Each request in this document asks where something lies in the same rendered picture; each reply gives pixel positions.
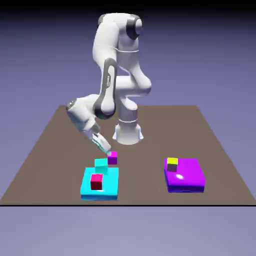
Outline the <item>small yellow cube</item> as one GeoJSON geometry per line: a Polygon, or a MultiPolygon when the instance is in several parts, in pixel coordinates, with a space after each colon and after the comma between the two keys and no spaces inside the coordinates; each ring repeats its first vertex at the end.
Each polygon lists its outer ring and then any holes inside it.
{"type": "Polygon", "coordinates": [[[177,172],[178,170],[178,158],[168,157],[167,158],[167,171],[168,172],[177,172]]]}

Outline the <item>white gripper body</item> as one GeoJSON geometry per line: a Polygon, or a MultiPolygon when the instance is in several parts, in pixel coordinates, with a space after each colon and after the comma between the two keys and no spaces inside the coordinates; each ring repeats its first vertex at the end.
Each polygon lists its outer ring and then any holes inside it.
{"type": "Polygon", "coordinates": [[[112,146],[100,133],[92,133],[92,141],[97,145],[97,147],[102,150],[107,156],[112,150],[112,146]]]}

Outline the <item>large cyan box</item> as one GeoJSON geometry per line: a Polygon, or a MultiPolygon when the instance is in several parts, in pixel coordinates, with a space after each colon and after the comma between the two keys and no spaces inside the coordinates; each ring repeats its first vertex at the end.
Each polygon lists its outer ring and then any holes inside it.
{"type": "Polygon", "coordinates": [[[86,201],[114,201],[118,198],[118,186],[118,167],[87,167],[80,187],[80,197],[86,201]],[[97,182],[101,182],[102,189],[91,189],[93,175],[97,175],[97,182]]]}

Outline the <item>large purple box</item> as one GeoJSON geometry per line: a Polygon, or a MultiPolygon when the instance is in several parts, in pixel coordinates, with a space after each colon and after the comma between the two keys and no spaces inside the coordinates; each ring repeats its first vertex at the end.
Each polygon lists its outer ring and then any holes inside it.
{"type": "Polygon", "coordinates": [[[167,171],[164,159],[164,176],[169,193],[203,193],[206,179],[197,158],[178,158],[177,172],[167,171]]]}

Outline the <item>small red cube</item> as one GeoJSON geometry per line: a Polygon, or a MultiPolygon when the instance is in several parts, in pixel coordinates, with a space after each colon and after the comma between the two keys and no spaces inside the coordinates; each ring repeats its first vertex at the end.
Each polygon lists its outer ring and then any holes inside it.
{"type": "Polygon", "coordinates": [[[103,174],[92,173],[90,177],[90,189],[95,191],[101,191],[103,189],[103,174]]]}

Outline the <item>small teal cube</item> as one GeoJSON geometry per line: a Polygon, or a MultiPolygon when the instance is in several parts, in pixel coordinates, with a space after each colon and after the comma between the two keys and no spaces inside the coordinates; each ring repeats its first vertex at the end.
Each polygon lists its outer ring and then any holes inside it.
{"type": "Polygon", "coordinates": [[[95,172],[98,174],[105,174],[108,171],[108,159],[96,158],[94,160],[95,172]]]}

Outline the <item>small magenta cube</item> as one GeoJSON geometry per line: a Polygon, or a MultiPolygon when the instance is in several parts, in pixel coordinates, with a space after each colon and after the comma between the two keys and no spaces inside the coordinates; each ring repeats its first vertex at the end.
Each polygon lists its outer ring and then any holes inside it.
{"type": "Polygon", "coordinates": [[[107,155],[107,163],[109,165],[116,165],[118,162],[118,154],[116,151],[110,151],[107,155]]]}

